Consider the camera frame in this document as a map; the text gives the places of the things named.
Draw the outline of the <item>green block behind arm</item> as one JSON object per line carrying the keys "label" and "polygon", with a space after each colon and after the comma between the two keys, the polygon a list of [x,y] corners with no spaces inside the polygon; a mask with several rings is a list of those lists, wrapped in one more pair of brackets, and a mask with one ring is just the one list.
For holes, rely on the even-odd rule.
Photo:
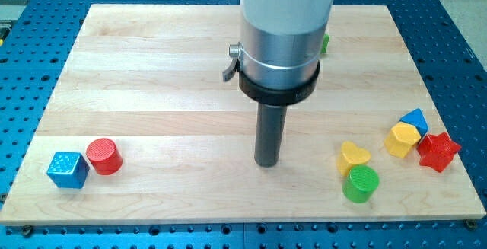
{"label": "green block behind arm", "polygon": [[322,42],[321,51],[320,51],[322,54],[326,53],[327,47],[329,44],[329,40],[330,40],[330,35],[325,33],[323,35],[323,42]]}

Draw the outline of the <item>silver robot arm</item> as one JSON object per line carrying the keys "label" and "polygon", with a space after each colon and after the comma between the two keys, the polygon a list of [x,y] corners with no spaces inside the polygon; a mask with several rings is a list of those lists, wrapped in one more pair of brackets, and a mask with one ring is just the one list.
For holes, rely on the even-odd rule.
{"label": "silver robot arm", "polygon": [[308,82],[316,71],[333,0],[240,0],[241,69],[265,88]]}

